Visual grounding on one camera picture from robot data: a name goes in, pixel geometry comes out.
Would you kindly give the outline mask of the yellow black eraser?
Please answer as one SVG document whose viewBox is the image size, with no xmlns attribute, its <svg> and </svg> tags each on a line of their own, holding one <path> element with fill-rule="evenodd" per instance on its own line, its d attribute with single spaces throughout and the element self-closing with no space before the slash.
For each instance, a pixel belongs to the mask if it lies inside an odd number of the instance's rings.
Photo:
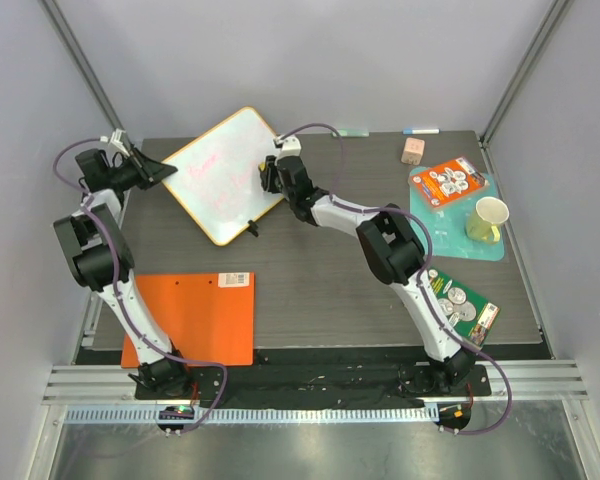
<svg viewBox="0 0 600 480">
<path fill-rule="evenodd" d="M 260 185 L 264 192 L 278 194 L 280 192 L 277 185 L 278 170 L 276 167 L 276 157 L 268 155 L 265 160 L 258 165 Z"/>
</svg>

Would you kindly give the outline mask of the yellow framed whiteboard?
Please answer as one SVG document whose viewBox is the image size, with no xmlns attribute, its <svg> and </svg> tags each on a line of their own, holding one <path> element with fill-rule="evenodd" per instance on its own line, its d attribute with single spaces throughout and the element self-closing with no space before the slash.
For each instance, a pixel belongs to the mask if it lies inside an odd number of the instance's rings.
<svg viewBox="0 0 600 480">
<path fill-rule="evenodd" d="M 262 189 L 258 169 L 275 137 L 243 107 L 162 161 L 177 169 L 164 186 L 213 244 L 229 244 L 283 200 Z"/>
</svg>

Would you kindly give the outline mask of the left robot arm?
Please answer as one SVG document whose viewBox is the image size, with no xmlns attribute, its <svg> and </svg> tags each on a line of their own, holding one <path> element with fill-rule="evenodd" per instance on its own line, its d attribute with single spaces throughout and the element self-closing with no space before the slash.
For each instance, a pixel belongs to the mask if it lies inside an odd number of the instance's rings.
<svg viewBox="0 0 600 480">
<path fill-rule="evenodd" d="M 82 177 L 72 182 L 81 193 L 79 210 L 53 223 L 68 268 L 78 285 L 109 306 L 131 340 L 139 362 L 129 377 L 144 393 L 180 399 L 193 385 L 193 375 L 170 337 L 156 323 L 136 284 L 135 261 L 118 225 L 125 193 L 147 190 L 177 172 L 152 160 L 134 145 L 121 147 L 119 164 L 105 150 L 92 148 L 76 156 Z"/>
</svg>

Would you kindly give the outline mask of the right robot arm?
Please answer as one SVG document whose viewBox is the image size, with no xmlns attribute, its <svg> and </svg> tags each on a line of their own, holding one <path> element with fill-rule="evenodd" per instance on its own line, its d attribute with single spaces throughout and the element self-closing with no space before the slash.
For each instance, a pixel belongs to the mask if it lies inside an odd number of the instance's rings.
<svg viewBox="0 0 600 480">
<path fill-rule="evenodd" d="M 400 298 L 415 324 L 437 391 L 452 395 L 463 388 L 477 349 L 453 331 L 426 275 L 429 253 L 397 206 L 365 207 L 345 202 L 313 184 L 298 156 L 268 156 L 259 167 L 261 185 L 280 193 L 295 217 L 315 227 L 356 238 L 373 276 Z"/>
</svg>

